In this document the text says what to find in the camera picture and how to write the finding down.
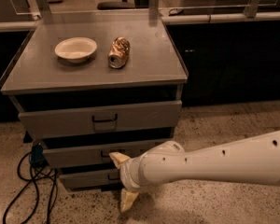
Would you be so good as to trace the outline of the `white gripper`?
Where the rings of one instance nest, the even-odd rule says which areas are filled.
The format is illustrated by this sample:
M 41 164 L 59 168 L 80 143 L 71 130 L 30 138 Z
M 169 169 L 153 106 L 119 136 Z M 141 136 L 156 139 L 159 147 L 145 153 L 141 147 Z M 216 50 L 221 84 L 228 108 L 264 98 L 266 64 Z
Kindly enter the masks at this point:
M 120 194 L 120 211 L 125 212 L 131 209 L 139 195 L 137 191 L 146 184 L 140 172 L 141 161 L 120 152 L 110 152 L 109 157 L 116 168 L 120 169 L 120 180 L 125 188 Z

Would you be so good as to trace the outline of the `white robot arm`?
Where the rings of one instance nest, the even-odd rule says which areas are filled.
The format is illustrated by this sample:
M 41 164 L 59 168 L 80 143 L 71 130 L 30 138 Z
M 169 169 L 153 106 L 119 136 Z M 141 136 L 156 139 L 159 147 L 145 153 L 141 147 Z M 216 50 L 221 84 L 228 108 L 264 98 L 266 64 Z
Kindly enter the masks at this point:
M 185 179 L 280 186 L 280 131 L 192 152 L 166 141 L 135 158 L 120 152 L 109 157 L 123 184 L 122 212 L 144 189 Z

